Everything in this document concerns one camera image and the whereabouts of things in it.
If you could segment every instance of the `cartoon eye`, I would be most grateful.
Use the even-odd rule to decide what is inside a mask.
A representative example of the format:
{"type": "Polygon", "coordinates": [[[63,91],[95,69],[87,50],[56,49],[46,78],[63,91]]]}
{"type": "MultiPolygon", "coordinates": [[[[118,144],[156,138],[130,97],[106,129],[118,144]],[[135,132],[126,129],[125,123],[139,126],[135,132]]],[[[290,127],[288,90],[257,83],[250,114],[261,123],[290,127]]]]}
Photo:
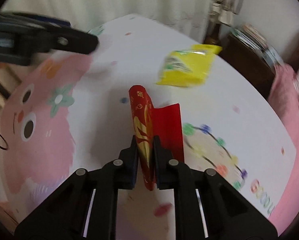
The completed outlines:
{"type": "Polygon", "coordinates": [[[23,118],[20,129],[20,136],[24,142],[27,142],[34,133],[36,126],[36,115],[31,112],[23,118]]]}
{"type": "Polygon", "coordinates": [[[25,90],[24,90],[24,93],[23,95],[21,96],[20,100],[21,100],[21,104],[24,104],[26,103],[30,96],[32,95],[34,91],[34,84],[30,84],[25,90]]]}

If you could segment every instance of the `yellow snack bag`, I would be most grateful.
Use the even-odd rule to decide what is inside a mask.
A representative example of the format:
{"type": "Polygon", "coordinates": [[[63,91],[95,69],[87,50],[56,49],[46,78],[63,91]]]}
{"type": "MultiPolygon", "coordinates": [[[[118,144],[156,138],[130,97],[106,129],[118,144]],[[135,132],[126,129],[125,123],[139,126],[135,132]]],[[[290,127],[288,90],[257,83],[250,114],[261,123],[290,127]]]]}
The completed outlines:
{"type": "Polygon", "coordinates": [[[195,44],[190,49],[176,50],[165,58],[158,85],[190,87],[205,82],[211,63],[222,47],[195,44]]]}

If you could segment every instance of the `red envelope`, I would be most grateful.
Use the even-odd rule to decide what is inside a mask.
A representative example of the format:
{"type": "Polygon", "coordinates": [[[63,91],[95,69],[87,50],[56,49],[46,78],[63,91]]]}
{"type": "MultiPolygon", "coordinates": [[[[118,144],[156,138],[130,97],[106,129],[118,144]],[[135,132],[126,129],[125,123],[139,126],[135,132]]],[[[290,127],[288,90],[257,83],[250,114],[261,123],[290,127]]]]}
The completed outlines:
{"type": "Polygon", "coordinates": [[[180,105],[154,108],[144,87],[132,86],[129,90],[131,113],[140,165],[147,189],[153,190],[154,160],[153,136],[158,135],[163,148],[171,150],[173,158],[184,162],[180,105]]]}

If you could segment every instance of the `green flower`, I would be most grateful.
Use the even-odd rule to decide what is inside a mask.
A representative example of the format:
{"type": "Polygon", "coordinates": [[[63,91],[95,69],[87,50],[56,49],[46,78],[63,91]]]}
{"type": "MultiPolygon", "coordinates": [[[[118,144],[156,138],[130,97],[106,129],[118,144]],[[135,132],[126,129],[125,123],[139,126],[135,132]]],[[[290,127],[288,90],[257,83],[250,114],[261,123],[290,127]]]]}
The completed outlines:
{"type": "Polygon", "coordinates": [[[194,126],[191,125],[190,123],[184,123],[183,124],[183,134],[185,135],[193,135],[194,134],[194,126]]]}
{"type": "Polygon", "coordinates": [[[72,85],[66,85],[62,88],[55,88],[52,92],[52,97],[48,100],[48,104],[51,105],[51,118],[56,116],[60,106],[71,106],[75,100],[71,95],[68,95],[72,85]]]}

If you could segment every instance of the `pink cushion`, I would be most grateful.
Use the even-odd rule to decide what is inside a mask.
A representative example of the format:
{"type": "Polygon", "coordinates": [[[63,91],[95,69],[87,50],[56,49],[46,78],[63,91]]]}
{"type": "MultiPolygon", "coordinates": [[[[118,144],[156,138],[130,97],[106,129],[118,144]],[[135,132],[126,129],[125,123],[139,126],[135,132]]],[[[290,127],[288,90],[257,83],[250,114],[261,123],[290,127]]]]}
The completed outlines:
{"type": "Polygon", "coordinates": [[[280,235],[299,212],[299,97],[294,87],[295,72],[292,67],[279,65],[275,70],[268,103],[281,119],[296,148],[296,158],[288,184],[269,217],[280,235]]]}

